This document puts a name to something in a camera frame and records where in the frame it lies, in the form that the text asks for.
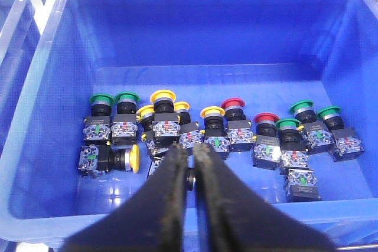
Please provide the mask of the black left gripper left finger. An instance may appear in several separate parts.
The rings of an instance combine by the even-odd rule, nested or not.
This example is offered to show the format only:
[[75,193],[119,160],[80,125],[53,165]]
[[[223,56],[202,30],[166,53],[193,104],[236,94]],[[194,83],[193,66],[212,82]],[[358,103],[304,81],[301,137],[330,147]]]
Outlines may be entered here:
[[64,251],[182,251],[187,154],[170,147],[146,183],[107,217],[69,237]]

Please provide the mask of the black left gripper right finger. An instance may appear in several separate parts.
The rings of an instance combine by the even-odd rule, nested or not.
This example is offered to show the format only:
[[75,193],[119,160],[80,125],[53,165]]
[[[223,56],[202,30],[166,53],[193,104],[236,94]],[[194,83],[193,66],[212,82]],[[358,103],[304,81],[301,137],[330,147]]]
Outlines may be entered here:
[[335,251],[325,234],[248,188],[211,146],[193,154],[200,251]]

